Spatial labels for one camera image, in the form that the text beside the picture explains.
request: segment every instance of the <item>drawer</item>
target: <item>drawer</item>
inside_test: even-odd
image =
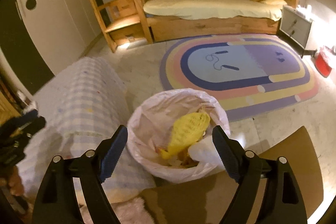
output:
[[[155,16],[147,18],[147,22],[152,28],[155,42],[209,34],[276,34],[278,26],[278,22],[268,18],[255,20],[240,16],[228,19],[209,18],[201,20],[179,19],[174,16]]]
[[[128,42],[145,39],[140,23],[110,32],[109,34],[118,46]]]
[[[303,47],[306,46],[311,28],[311,22],[285,9],[281,19],[281,31],[295,39]]]
[[[137,12],[133,0],[118,0],[116,6],[121,17],[134,15]]]

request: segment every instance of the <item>metal screw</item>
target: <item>metal screw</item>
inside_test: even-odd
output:
[[[85,153],[85,156],[87,156],[88,158],[91,158],[95,155],[95,151],[94,150],[89,150]]]
[[[285,164],[287,162],[287,159],[285,157],[280,157],[279,158],[279,161],[282,163],[282,164]]]
[[[55,156],[52,161],[53,162],[59,162],[60,160],[61,160],[60,156]]]
[[[254,157],[254,153],[252,151],[246,151],[245,155],[249,158],[253,158]]]

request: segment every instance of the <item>trash can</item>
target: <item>trash can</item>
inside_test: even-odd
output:
[[[336,53],[327,46],[323,46],[315,60],[315,67],[318,72],[327,78],[331,70],[336,67]]]
[[[157,153],[157,147],[169,143],[174,122],[200,109],[210,116],[210,125],[203,138],[210,136],[216,125],[220,125],[230,136],[226,113],[214,97],[194,89],[168,90],[153,95],[134,111],[127,123],[127,149],[137,162],[156,177],[173,183],[204,177],[218,164],[200,161],[190,168],[167,166]]]

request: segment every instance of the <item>checkered blanket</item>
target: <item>checkered blanket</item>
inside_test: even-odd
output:
[[[27,146],[26,158],[19,163],[26,195],[34,198],[44,173],[55,155],[72,158],[110,138],[130,116],[126,88],[102,58],[82,58],[58,74],[35,96],[47,127]],[[136,196],[155,186],[125,148],[111,178],[103,184],[111,203]],[[83,203],[80,184],[75,180],[78,201]]]

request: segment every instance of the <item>nightstand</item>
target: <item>nightstand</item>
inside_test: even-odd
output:
[[[307,20],[303,14],[290,6],[284,6],[280,23],[280,31],[295,42],[295,50],[301,55],[313,55],[317,51],[314,39],[315,21]]]

